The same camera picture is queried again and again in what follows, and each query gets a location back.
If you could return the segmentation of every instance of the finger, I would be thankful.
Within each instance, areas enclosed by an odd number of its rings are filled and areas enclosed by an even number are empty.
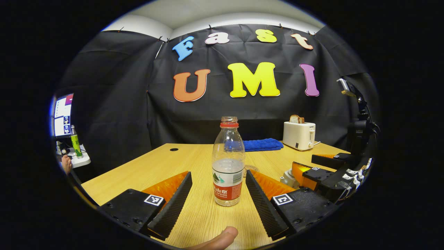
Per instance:
[[[232,226],[227,226],[218,236],[214,237],[213,239],[204,242],[204,243],[200,243],[198,245],[195,246],[190,246],[187,247],[185,249],[187,250],[200,250],[200,249],[209,249],[209,250],[213,250],[214,247],[223,247],[226,245],[224,248],[220,248],[220,249],[225,249],[227,246],[229,246],[231,243],[233,243],[233,241],[230,241],[230,238],[236,238],[236,236],[238,235],[238,230]],[[212,246],[208,246],[211,243],[214,242],[218,242],[216,245],[212,245]]]

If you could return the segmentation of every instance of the water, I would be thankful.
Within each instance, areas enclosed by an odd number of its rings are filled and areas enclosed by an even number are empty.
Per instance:
[[[225,158],[225,159],[221,159],[221,160],[213,162],[212,167],[217,172],[238,173],[238,174],[220,174],[220,175],[222,175],[225,179],[229,179],[225,183],[226,185],[232,185],[233,178],[235,178],[235,183],[234,183],[235,185],[238,185],[239,183],[242,185],[242,175],[243,175],[242,170],[244,169],[244,163],[242,161]],[[239,175],[239,173],[241,175],[240,181],[238,181],[238,178],[237,178],[237,175]],[[233,206],[239,202],[239,199],[240,199],[240,195],[239,195],[239,197],[232,199],[232,200],[222,200],[222,199],[217,198],[216,196],[214,197],[214,201],[221,206]]]

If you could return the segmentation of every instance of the monitor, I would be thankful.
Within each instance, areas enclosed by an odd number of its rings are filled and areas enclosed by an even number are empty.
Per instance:
[[[54,136],[65,138],[71,136],[71,104],[73,93],[57,98],[54,107]]]

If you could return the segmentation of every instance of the white wall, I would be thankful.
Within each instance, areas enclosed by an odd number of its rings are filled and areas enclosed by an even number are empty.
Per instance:
[[[304,32],[310,31],[311,34],[313,34],[313,32],[318,32],[321,29],[311,24],[284,16],[267,13],[243,12],[212,16],[186,24],[175,29],[169,38],[172,39],[196,30],[209,28],[208,25],[211,25],[211,27],[217,27],[230,24],[269,24],[276,26],[281,24],[285,28],[293,28]]]
[[[166,41],[167,38],[173,39],[193,31],[209,28],[208,25],[211,25],[211,27],[230,24],[268,24],[279,26],[279,23],[285,28],[293,28],[304,32],[310,31],[310,33],[318,32],[321,29],[320,27],[284,16],[241,12],[204,18],[185,24],[175,30],[148,17],[126,14],[103,29],[103,31],[120,30],[124,27],[122,30],[138,32],[157,38],[162,36],[161,40]]]
[[[167,37],[171,37],[173,32],[173,29],[156,20],[131,14],[120,17],[102,31],[120,30],[122,27],[124,27],[122,30],[138,32],[156,38],[162,36],[161,40],[163,41],[166,41]]]

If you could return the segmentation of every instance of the orange letter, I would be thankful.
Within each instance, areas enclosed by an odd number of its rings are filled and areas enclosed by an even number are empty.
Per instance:
[[[313,49],[313,46],[308,45],[305,41],[307,41],[307,38],[302,37],[299,34],[293,34],[291,37],[296,38],[296,41],[299,43],[300,46],[306,48],[306,49]]]
[[[194,74],[197,76],[197,87],[194,92],[186,91],[186,80],[191,75],[189,72],[179,73],[173,77],[174,83],[174,98],[180,102],[195,101],[203,96],[206,91],[206,76],[210,73],[209,69],[201,69]]]

